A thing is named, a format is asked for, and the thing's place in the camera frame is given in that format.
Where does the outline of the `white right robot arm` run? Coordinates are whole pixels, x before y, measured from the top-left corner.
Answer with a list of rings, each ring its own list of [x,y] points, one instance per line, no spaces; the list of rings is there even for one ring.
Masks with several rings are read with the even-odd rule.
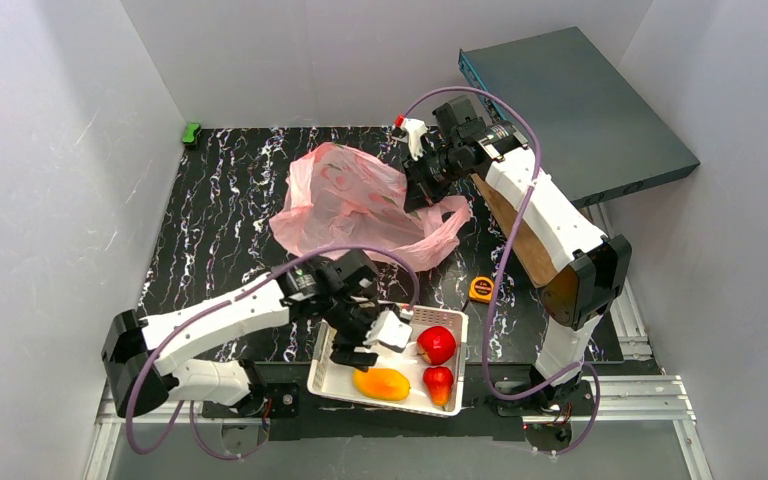
[[[487,385],[503,401],[532,397],[544,405],[559,403],[577,387],[593,331],[622,293],[632,248],[624,236],[610,237],[587,220],[553,183],[542,169],[539,141],[519,114],[488,124],[467,97],[472,88],[457,91],[458,97],[433,112],[442,135],[436,147],[423,121],[403,114],[394,122],[395,137],[410,152],[401,163],[407,180],[404,209],[440,203],[453,183],[471,174],[515,208],[503,255],[510,255],[526,224],[554,268],[540,291],[550,319],[528,383],[511,393],[497,390],[492,381]]]

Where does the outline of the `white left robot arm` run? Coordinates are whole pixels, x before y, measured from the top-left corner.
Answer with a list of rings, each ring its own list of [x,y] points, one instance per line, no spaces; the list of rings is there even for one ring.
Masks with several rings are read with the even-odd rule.
[[[113,317],[101,361],[120,417],[152,412],[167,401],[208,401],[241,414],[257,408],[268,389],[253,361],[217,362],[200,354],[234,338],[322,319],[335,332],[332,360],[366,371],[372,347],[401,352],[413,313],[371,292],[378,270],[359,249],[332,260],[306,255],[238,291],[179,311]]]

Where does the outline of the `pink plastic bag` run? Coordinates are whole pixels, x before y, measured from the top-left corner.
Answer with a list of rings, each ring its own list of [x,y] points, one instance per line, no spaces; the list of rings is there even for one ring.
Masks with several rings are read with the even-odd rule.
[[[407,213],[406,177],[361,150],[323,143],[290,163],[283,208],[269,220],[274,239],[302,256],[363,244],[392,252],[414,271],[437,267],[472,218],[463,196]]]

